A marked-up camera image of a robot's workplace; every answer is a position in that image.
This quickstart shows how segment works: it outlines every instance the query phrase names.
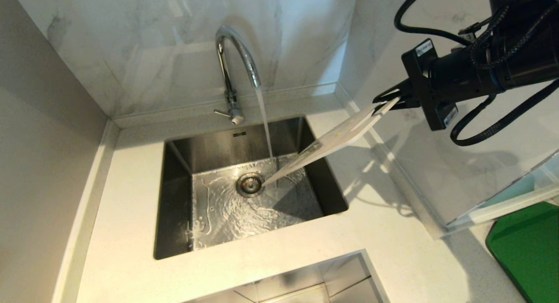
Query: marble wall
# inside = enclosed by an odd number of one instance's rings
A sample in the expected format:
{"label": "marble wall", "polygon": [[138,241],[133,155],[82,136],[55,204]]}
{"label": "marble wall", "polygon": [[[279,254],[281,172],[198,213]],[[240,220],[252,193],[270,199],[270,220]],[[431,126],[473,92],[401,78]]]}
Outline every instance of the marble wall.
{"label": "marble wall", "polygon": [[[249,44],[264,89],[336,82],[355,0],[19,0],[112,117],[222,100],[215,32]],[[239,94],[252,94],[236,57]]]}
{"label": "marble wall", "polygon": [[[357,0],[340,76],[340,84],[357,106],[371,103],[374,96],[407,78],[400,56],[431,37],[396,31],[393,17],[403,1]],[[403,21],[456,33],[489,15],[489,0],[418,0]],[[439,56],[455,46],[452,41],[431,38]],[[544,85],[498,96],[461,138],[485,130]],[[559,93],[481,144],[456,146],[449,138],[451,128],[482,100],[459,103],[459,116],[444,131],[431,132],[420,109],[391,111],[375,125],[444,224],[509,186],[559,147]]]}

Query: faucet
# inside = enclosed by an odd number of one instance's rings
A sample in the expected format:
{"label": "faucet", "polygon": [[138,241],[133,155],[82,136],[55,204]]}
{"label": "faucet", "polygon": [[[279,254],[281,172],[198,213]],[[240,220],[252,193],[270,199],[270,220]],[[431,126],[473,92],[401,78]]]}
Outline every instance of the faucet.
{"label": "faucet", "polygon": [[225,100],[227,101],[228,110],[227,112],[223,112],[216,109],[214,110],[214,113],[227,116],[231,119],[233,124],[240,124],[243,122],[244,116],[243,112],[241,112],[240,104],[237,101],[237,92],[233,89],[231,84],[231,76],[229,74],[229,68],[225,58],[225,39],[229,39],[239,52],[253,88],[258,88],[260,86],[260,77],[258,76],[258,71],[256,70],[256,64],[254,64],[252,55],[239,34],[229,26],[219,27],[215,34],[215,47],[217,55],[219,56],[221,73],[225,82]]}

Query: running water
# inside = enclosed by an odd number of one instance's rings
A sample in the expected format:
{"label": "running water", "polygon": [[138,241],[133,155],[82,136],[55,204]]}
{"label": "running water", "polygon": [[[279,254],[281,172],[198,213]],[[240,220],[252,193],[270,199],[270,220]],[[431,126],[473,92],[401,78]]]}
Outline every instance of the running water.
{"label": "running water", "polygon": [[256,91],[258,104],[260,104],[260,113],[262,114],[262,120],[264,121],[264,130],[266,131],[266,142],[268,143],[270,158],[274,158],[272,154],[272,143],[270,142],[270,130],[268,130],[268,119],[266,118],[266,109],[264,109],[264,98],[262,98],[262,90],[260,89],[260,87],[257,87],[254,88],[254,91]]}

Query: white cutting board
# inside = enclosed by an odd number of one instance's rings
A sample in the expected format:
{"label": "white cutting board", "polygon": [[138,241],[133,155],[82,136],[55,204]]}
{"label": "white cutting board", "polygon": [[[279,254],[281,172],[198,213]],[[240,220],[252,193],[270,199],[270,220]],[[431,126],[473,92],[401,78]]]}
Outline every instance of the white cutting board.
{"label": "white cutting board", "polygon": [[395,98],[387,102],[382,108],[375,112],[377,107],[370,104],[367,108],[360,110],[354,116],[348,118],[333,130],[324,134],[303,150],[297,158],[294,158],[286,166],[278,170],[274,175],[268,178],[262,186],[266,186],[276,180],[294,172],[307,164],[323,158],[332,152],[340,150],[345,146],[358,140],[369,128],[371,128],[380,118],[386,114],[397,102],[399,98]]}

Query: stainless steel sink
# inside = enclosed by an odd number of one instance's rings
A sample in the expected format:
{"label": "stainless steel sink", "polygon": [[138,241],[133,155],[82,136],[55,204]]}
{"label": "stainless steel sink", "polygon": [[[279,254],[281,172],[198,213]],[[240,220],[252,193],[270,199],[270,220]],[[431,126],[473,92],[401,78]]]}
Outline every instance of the stainless steel sink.
{"label": "stainless steel sink", "polygon": [[311,144],[304,117],[166,142],[155,259],[197,251],[348,209],[324,158],[263,180]]}

